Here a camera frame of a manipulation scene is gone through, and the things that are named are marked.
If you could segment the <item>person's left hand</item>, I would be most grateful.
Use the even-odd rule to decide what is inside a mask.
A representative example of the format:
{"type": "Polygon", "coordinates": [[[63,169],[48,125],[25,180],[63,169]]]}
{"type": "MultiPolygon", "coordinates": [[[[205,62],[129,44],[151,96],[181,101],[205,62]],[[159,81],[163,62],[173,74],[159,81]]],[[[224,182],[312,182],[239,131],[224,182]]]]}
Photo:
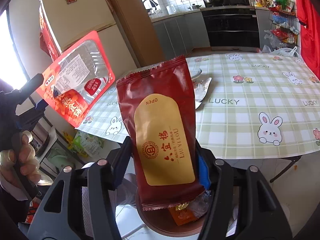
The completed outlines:
{"type": "Polygon", "coordinates": [[[14,175],[13,166],[18,161],[20,163],[20,173],[28,178],[34,184],[38,184],[41,180],[39,173],[39,162],[35,158],[35,150],[30,142],[33,137],[29,131],[24,131],[22,134],[22,147],[18,155],[14,150],[1,151],[1,175],[14,187],[22,189],[19,178],[14,175]]]}

